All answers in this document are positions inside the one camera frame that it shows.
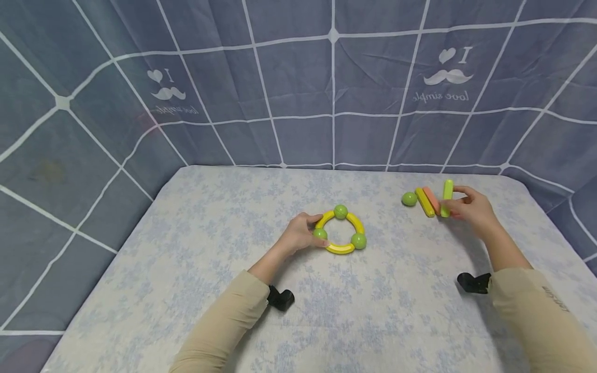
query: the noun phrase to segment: person's left hand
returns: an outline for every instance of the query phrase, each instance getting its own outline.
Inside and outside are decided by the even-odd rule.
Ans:
[[[313,235],[313,226],[323,217],[322,214],[309,215],[301,212],[295,216],[282,233],[274,247],[283,250],[286,255],[292,255],[307,246],[325,248],[330,243]]]

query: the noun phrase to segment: green ball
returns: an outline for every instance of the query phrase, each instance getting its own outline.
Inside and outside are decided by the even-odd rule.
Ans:
[[[402,203],[406,206],[414,206],[417,204],[417,195],[413,192],[406,192],[402,195]]]
[[[362,233],[355,233],[352,235],[350,243],[355,246],[355,249],[364,249],[367,245],[367,237]]]
[[[328,232],[323,228],[318,228],[313,231],[313,235],[317,238],[328,239]]]
[[[346,216],[348,215],[348,209],[346,208],[346,206],[344,205],[336,205],[336,207],[334,207],[334,216],[340,220],[342,219],[346,219]]]

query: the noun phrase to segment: bed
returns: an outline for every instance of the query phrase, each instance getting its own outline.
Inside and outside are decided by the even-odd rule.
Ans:
[[[524,372],[522,350],[461,272],[490,271],[466,223],[427,218],[404,192],[446,178],[484,192],[533,265],[597,342],[597,279],[518,181],[314,169],[182,168],[162,188],[45,365],[44,372],[166,372],[234,276],[300,211],[345,204],[367,232],[349,255],[299,252],[275,281],[296,302],[268,308],[229,372]],[[336,243],[354,233],[326,225]]]

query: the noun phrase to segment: mattress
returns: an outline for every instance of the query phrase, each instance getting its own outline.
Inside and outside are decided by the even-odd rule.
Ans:
[[[427,218],[404,192],[446,178],[485,193],[535,268],[597,342],[597,279],[518,181],[307,169],[182,168],[162,188],[81,307],[44,372],[166,372],[200,315],[288,220],[345,204],[367,247],[307,249],[275,281],[296,302],[268,308],[229,372],[524,372],[521,347],[487,295],[463,293],[461,272],[490,271],[466,223]],[[350,241],[330,221],[331,241]]]

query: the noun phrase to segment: heart logo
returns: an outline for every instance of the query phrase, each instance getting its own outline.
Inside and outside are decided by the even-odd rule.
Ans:
[[[444,64],[446,61],[448,61],[449,59],[454,57],[454,54],[456,54],[456,48],[450,48],[449,50],[443,50],[439,54],[439,61],[442,64]]]
[[[148,70],[147,76],[149,77],[149,79],[151,79],[155,82],[158,82],[158,83],[160,83],[162,81],[162,78],[164,77],[160,70],[154,70],[154,71]]]

